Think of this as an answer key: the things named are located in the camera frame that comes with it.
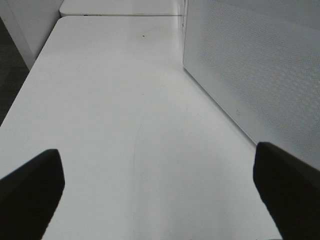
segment white table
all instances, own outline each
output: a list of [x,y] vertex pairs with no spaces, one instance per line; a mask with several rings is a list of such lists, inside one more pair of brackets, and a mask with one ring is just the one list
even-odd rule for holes
[[64,0],[61,16],[177,16],[184,0]]
[[0,176],[58,148],[46,240],[267,240],[255,146],[183,71],[178,17],[64,17],[0,127]]

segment tabletop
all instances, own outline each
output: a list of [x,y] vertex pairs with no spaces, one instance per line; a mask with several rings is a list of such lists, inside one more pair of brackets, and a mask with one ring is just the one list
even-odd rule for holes
[[184,71],[179,17],[61,18],[0,127],[0,176],[57,148],[43,237],[267,240],[255,146]]
[[178,16],[184,0],[64,0],[60,14],[64,16]]

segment gray partition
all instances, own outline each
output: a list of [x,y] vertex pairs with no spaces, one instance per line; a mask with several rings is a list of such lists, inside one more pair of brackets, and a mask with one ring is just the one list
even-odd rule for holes
[[189,0],[186,24],[200,85],[255,143],[320,169],[320,1]]
[[63,0],[0,0],[0,15],[29,69],[60,18]]

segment floor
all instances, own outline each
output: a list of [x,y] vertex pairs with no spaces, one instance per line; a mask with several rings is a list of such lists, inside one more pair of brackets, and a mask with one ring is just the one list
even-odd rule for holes
[[0,126],[29,70],[0,19]]

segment black object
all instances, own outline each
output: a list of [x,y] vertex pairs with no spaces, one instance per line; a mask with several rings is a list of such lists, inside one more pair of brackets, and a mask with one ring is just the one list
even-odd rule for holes
[[0,239],[40,240],[65,187],[58,150],[42,152],[0,180]]
[[320,240],[320,171],[260,142],[253,180],[284,240]]

